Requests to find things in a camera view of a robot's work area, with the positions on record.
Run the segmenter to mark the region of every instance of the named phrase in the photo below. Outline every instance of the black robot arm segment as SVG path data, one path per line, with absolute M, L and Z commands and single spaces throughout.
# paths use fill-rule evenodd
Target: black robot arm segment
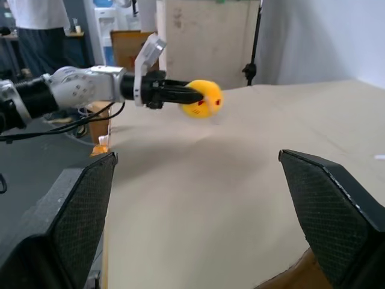
M 134 100 L 135 76 L 121 67 L 97 66 L 90 69 L 64 67 L 52 76 L 43 75 L 13 84 L 0 81 L 0 133 L 24 128 L 32 119 L 94 101 Z M 192 104 L 203 95 L 186 87 L 187 82 L 165 78 L 165 72 L 149 72 L 141 79 L 141 103 L 160 109 L 164 102 Z

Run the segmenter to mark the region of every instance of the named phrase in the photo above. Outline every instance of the yellow ball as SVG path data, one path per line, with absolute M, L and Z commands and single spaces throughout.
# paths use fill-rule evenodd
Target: yellow ball
M 220 87 L 206 80 L 195 80 L 187 85 L 200 92 L 204 98 L 194 104 L 181 104 L 181 109 L 191 117 L 205 118 L 215 115 L 223 106 L 223 95 Z

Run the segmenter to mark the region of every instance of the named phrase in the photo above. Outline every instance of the table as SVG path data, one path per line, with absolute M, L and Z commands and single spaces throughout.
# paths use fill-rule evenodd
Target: table
M 112 120 L 109 288 L 253 288 L 285 271 L 309 245 L 279 150 L 341 163 L 384 205 L 384 106 L 359 81 L 228 90 L 209 120 L 128 104 Z
M 87 52 L 87 44 L 85 42 L 84 32 L 81 32 L 81 33 L 71 32 L 70 34 L 68 34 L 66 36 L 66 39 L 67 40 L 76 39 L 80 42 L 81 52 L 82 52 L 82 56 L 84 58 L 84 63 L 85 63 L 84 66 L 90 67 L 91 62 L 90 62 L 90 58 L 89 58 L 88 52 Z M 5 42 L 7 54 L 10 57 L 11 64 L 12 64 L 11 69 L 12 69 L 13 78 L 17 79 L 17 76 L 21 75 L 21 67 L 20 67 L 19 62 L 17 60 L 17 57 L 14 53 L 14 48 L 12 46 L 12 43 L 19 41 L 19 39 L 17 38 L 17 36 L 11 34 L 11 35 L 7 35 L 7 36 L 0 36 L 0 40 Z

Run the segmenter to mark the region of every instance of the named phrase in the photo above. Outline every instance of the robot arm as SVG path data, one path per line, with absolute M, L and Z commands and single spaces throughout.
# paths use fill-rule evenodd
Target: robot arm
M 122 67 L 94 66 L 89 69 L 63 67 L 53 75 L 13 84 L 0 81 L 0 133 L 24 128 L 44 114 L 94 101 L 135 101 L 137 106 L 161 109 L 164 102 L 193 104 L 203 99 L 186 82 L 165 78 L 165 72 L 147 73 L 165 43 L 153 34 L 140 52 L 135 75 Z

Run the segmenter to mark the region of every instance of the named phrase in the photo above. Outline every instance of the black pole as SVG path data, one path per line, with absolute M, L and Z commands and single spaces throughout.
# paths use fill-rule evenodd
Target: black pole
M 258 19 L 257 25 L 255 27 L 255 35 L 254 35 L 254 43 L 253 43 L 253 53 L 251 55 L 251 62 L 246 64 L 245 68 L 242 72 L 245 73 L 247 79 L 247 86 L 251 86 L 253 82 L 253 78 L 257 75 L 257 66 L 255 64 L 256 52 L 257 52 L 257 44 L 260 30 L 260 19 L 262 17 L 262 8 L 263 8 L 263 0 L 260 0 L 259 8 L 258 8 Z

